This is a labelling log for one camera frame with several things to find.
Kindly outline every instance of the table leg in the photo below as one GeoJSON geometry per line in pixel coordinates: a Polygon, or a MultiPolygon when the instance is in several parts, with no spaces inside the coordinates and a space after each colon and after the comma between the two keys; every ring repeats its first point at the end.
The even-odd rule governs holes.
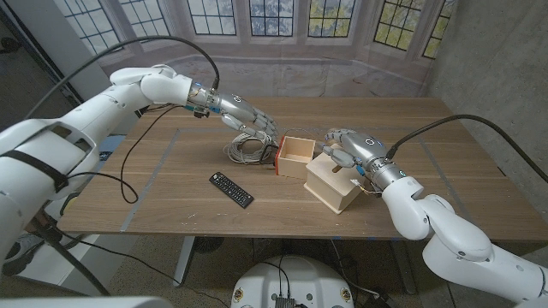
{"type": "Polygon", "coordinates": [[[179,261],[177,262],[177,267],[175,268],[175,280],[173,281],[174,287],[181,287],[187,276],[188,267],[190,266],[190,261],[192,260],[193,255],[193,245],[194,245],[195,236],[185,236],[185,239],[182,242],[181,254],[179,255],[179,261]]]}
{"type": "Polygon", "coordinates": [[[414,283],[413,272],[411,271],[411,263],[409,262],[408,251],[405,247],[405,242],[401,240],[392,240],[390,242],[392,255],[396,259],[397,268],[400,270],[403,288],[407,294],[417,294],[417,287],[414,283]]]}

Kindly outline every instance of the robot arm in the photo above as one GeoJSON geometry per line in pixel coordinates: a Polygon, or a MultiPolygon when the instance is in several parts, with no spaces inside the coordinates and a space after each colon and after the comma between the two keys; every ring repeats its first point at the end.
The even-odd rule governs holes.
{"type": "Polygon", "coordinates": [[[438,195],[420,198],[424,187],[385,158],[387,150],[372,136],[351,130],[329,132],[344,151],[323,146],[342,167],[358,169],[377,190],[397,231],[406,239],[433,234],[422,256],[431,271],[447,281],[494,293],[516,303],[548,302],[548,269],[493,245],[487,235],[455,214],[438,195]]]}
{"type": "Polygon", "coordinates": [[[66,197],[86,180],[69,177],[93,170],[98,145],[136,110],[165,103],[198,117],[213,110],[234,129],[263,137],[244,124],[251,122],[276,138],[276,123],[262,111],[235,95],[204,89],[168,66],[121,69],[110,81],[111,87],[60,118],[30,119],[0,133],[1,260],[44,204],[66,197]]]}

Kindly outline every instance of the light wooden box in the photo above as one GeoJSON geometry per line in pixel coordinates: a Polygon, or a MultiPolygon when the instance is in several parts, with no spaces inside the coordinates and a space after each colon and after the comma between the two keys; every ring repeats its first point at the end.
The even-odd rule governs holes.
{"type": "Polygon", "coordinates": [[[283,137],[276,154],[276,175],[307,179],[307,163],[312,161],[316,141],[283,137]]]}
{"type": "Polygon", "coordinates": [[[331,157],[322,153],[307,165],[307,182],[305,188],[329,207],[335,214],[343,210],[361,192],[350,180],[356,179],[361,184],[365,178],[354,168],[339,169],[331,157]]]}

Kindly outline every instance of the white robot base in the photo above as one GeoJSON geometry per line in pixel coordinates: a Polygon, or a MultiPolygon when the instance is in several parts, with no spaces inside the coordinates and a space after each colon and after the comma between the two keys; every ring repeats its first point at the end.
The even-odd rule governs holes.
{"type": "Polygon", "coordinates": [[[308,257],[283,256],[286,280],[283,272],[278,273],[280,258],[259,263],[240,278],[232,293],[232,308],[354,307],[347,282],[329,266],[308,257]]]}

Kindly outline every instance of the black remote control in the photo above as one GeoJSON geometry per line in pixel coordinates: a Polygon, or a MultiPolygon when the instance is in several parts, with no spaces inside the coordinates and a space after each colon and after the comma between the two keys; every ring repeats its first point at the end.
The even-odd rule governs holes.
{"type": "Polygon", "coordinates": [[[244,209],[253,201],[253,197],[249,193],[220,172],[212,175],[209,181],[244,209]]]}

